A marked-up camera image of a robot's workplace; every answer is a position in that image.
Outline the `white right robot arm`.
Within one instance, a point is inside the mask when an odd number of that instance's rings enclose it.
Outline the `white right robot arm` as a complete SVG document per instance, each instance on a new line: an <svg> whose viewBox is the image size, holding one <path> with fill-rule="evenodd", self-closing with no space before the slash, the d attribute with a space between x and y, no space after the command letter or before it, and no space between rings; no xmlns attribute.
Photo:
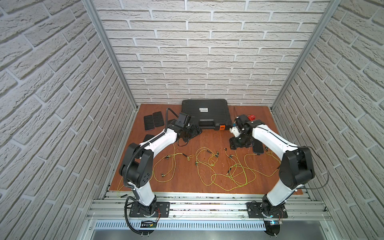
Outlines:
<svg viewBox="0 0 384 240"><path fill-rule="evenodd" d="M230 148L249 148L255 142L268 147L281 160L279 181L263 197L261 207L281 206L297 190L315 177L312 153L308 147L297 146L284 139L260 120L249 120L246 115L235 118L230 128L234 135Z"/></svg>

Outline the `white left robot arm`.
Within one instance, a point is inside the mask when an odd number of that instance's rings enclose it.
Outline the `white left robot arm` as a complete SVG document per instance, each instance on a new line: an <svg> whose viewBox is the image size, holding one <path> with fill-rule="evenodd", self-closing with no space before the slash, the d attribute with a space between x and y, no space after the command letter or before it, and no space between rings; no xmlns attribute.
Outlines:
<svg viewBox="0 0 384 240"><path fill-rule="evenodd" d="M148 207L156 201L150 185L156 155L180 139L187 143L201 133L202 129L196 125L182 128L169 125L153 138L128 146L119 173L123 177L124 186L133 191L141 205Z"/></svg>

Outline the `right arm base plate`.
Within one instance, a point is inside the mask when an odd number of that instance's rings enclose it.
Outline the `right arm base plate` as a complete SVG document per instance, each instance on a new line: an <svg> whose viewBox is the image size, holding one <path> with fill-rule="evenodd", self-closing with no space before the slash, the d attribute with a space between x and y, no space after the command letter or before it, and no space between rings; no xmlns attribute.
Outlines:
<svg viewBox="0 0 384 240"><path fill-rule="evenodd" d="M282 203L277 206L272 206L267 202L248 202L246 203L247 213L250 219L264 218L264 219L286 219L288 218L285 204Z"/></svg>

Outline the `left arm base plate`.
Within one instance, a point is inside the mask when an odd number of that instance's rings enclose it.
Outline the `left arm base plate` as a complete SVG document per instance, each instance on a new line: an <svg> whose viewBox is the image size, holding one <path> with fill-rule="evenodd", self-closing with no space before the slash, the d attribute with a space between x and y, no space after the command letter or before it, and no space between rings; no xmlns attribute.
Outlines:
<svg viewBox="0 0 384 240"><path fill-rule="evenodd" d="M167 218L170 211L170 202L156 202L150 206L144 206L138 202L133 202L130 208L130 218Z"/></svg>

